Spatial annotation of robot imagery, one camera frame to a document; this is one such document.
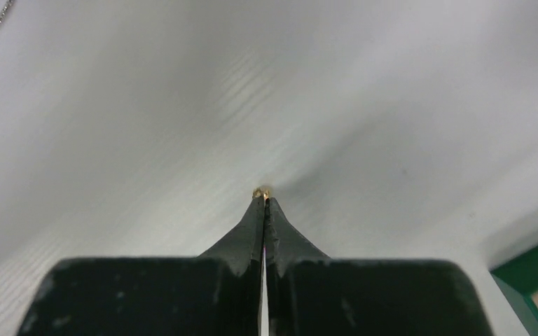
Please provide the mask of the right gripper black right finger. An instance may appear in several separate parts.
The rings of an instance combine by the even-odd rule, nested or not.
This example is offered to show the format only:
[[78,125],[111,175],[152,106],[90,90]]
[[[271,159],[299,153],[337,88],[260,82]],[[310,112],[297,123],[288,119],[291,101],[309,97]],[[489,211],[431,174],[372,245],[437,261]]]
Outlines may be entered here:
[[271,335],[491,335],[478,293],[455,263],[331,258],[275,198],[265,203]]

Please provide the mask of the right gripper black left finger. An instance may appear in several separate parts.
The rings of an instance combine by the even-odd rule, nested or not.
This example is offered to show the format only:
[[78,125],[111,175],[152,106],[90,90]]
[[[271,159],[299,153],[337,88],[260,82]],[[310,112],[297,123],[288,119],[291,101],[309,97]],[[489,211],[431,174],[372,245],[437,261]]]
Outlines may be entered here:
[[259,335],[265,201],[196,257],[68,258],[19,335]]

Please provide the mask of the gold earring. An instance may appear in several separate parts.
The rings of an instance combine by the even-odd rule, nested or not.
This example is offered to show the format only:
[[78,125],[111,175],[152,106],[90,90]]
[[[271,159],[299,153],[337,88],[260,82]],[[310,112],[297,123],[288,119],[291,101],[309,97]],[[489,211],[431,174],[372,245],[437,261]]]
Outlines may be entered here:
[[262,197],[264,200],[268,200],[271,198],[273,189],[270,186],[262,185],[257,188],[255,188],[252,192],[252,198],[260,198]]

